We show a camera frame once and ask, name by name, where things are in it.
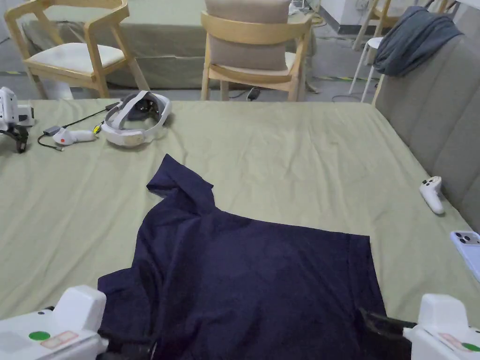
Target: wooden chair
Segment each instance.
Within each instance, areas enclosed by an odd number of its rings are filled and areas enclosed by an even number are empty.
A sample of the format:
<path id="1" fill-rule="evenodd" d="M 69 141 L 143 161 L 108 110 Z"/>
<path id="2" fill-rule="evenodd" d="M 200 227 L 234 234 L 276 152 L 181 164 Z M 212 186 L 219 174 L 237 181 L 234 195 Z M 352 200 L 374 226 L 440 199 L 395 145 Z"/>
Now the wooden chair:
<path id="1" fill-rule="evenodd" d="M 210 62 L 210 46 L 207 36 L 205 65 L 202 79 L 201 99 L 209 98 L 210 79 L 220 80 L 222 101 L 228 101 L 228 83 L 239 83 L 288 91 L 288 100 L 297 101 L 305 53 L 310 39 L 312 16 L 301 23 L 293 24 L 254 24 L 221 19 L 202 12 L 202 26 L 207 34 L 216 38 L 240 44 L 273 45 L 291 39 L 297 40 L 297 52 L 285 53 L 287 70 L 266 71 L 234 68 Z"/>
<path id="2" fill-rule="evenodd" d="M 44 10 L 52 5 L 74 7 L 95 7 L 112 9 L 107 15 L 85 24 L 84 43 L 63 43 L 57 29 L 45 16 Z M 17 20 L 33 13 L 40 25 L 57 44 L 31 56 L 19 30 Z M 105 75 L 123 66 L 129 66 L 141 90 L 149 90 L 148 84 L 138 66 L 137 60 L 125 42 L 120 22 L 129 16 L 126 0 L 32 0 L 5 13 L 5 21 L 22 55 L 30 80 L 37 87 L 42 98 L 47 98 L 40 77 L 62 81 L 81 87 L 95 89 L 100 97 L 108 98 Z M 101 26 L 109 26 L 120 49 L 98 45 L 93 32 Z"/>
<path id="3" fill-rule="evenodd" d="M 379 4 L 380 0 L 373 0 L 372 5 L 369 9 L 368 15 L 363 23 L 357 38 L 353 44 L 353 49 L 358 51 L 360 50 L 360 46 L 362 44 L 363 37 L 365 36 L 365 32 L 367 31 L 368 25 L 372 20 L 378 20 L 377 27 L 375 28 L 375 33 L 373 37 L 381 36 L 382 30 L 384 27 L 393 27 L 400 19 L 402 14 L 406 10 L 406 6 L 402 4 L 396 5 L 394 1 L 394 5 L 391 5 L 392 0 L 385 0 L 383 6 Z M 439 13 L 445 11 L 448 4 L 448 0 L 442 0 L 440 7 L 438 9 Z"/>

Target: white device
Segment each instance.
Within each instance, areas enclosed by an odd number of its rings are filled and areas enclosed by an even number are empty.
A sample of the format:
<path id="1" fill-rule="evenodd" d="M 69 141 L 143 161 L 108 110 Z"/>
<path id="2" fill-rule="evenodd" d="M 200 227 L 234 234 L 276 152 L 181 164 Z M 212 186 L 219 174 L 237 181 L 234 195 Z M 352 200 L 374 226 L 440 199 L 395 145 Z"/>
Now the white device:
<path id="1" fill-rule="evenodd" d="M 0 321 L 2 360 L 95 360 L 108 341 L 97 331 L 107 298 L 86 285 L 67 289 L 53 311 Z"/>
<path id="2" fill-rule="evenodd" d="M 65 128 L 60 128 L 58 132 L 53 135 L 53 140 L 60 145 L 72 145 L 74 143 L 93 141 L 97 137 L 93 131 L 89 130 L 67 130 Z"/>
<path id="3" fill-rule="evenodd" d="M 450 239 L 480 282 L 480 235 L 474 231 L 453 231 L 450 233 Z"/>
<path id="4" fill-rule="evenodd" d="M 35 117 L 33 108 L 30 105 L 18 105 L 15 93 L 4 86 L 0 89 L 0 130 L 6 131 L 9 124 L 33 126 Z"/>
<path id="5" fill-rule="evenodd" d="M 420 185 L 420 193 L 425 199 L 426 203 L 437 215 L 444 213 L 444 207 L 440 201 L 439 192 L 442 187 L 442 178 L 440 176 L 434 176 L 428 180 L 424 180 Z"/>
<path id="6" fill-rule="evenodd" d="M 465 306 L 449 295 L 423 295 L 418 325 L 403 335 L 412 343 L 412 360 L 480 359 L 480 331 L 468 326 Z"/>
<path id="7" fill-rule="evenodd" d="M 135 104 L 143 99 L 152 101 L 156 104 L 158 109 L 161 109 L 161 113 L 158 114 L 157 124 L 148 130 L 124 129 L 123 124 L 127 119 L 127 115 L 133 109 Z M 111 120 L 113 114 L 117 112 L 118 114 Z M 105 117 L 105 122 L 102 124 L 102 130 L 105 132 L 107 140 L 113 144 L 126 147 L 138 146 L 154 139 L 155 133 L 162 128 L 165 120 L 171 112 L 172 103 L 168 98 L 143 90 L 137 95 L 134 94 L 127 96 L 123 102 L 112 108 Z"/>

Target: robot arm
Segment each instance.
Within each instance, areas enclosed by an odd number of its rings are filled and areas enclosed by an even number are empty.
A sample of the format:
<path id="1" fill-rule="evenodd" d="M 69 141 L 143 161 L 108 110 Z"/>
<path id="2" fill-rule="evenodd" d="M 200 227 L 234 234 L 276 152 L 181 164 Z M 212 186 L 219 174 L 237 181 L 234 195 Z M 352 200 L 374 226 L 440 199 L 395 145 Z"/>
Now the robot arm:
<path id="1" fill-rule="evenodd" d="M 463 303 L 448 295 L 423 295 L 418 325 L 404 336 L 412 360 L 480 359 L 480 331 L 468 326 Z"/>
<path id="2" fill-rule="evenodd" d="M 0 89 L 0 133 L 17 142 L 17 151 L 26 149 L 28 131 L 25 126 L 35 124 L 33 108 L 30 105 L 18 105 L 17 96 L 7 87 Z"/>
<path id="3" fill-rule="evenodd" d="M 0 359 L 95 360 L 108 346 L 97 333 L 106 300 L 104 293 L 82 285 L 67 289 L 52 311 L 0 321 Z"/>

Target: gray towel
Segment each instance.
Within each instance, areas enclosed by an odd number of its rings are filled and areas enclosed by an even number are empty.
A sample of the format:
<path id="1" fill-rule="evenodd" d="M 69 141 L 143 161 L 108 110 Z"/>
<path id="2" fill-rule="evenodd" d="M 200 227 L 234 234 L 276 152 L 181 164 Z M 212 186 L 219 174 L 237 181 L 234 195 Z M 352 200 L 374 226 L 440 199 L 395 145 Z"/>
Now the gray towel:
<path id="1" fill-rule="evenodd" d="M 405 76 L 461 34 L 448 15 L 410 6 L 380 43 L 373 66 L 381 74 Z"/>

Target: smartphone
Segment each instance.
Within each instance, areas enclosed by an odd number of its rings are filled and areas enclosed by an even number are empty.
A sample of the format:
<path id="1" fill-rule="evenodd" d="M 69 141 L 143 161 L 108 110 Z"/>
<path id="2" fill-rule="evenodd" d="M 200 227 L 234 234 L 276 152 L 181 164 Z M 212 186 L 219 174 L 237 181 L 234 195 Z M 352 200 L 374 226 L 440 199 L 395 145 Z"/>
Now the smartphone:
<path id="1" fill-rule="evenodd" d="M 480 282 L 480 235 L 474 231 L 453 231 L 450 233 L 450 239 Z"/>

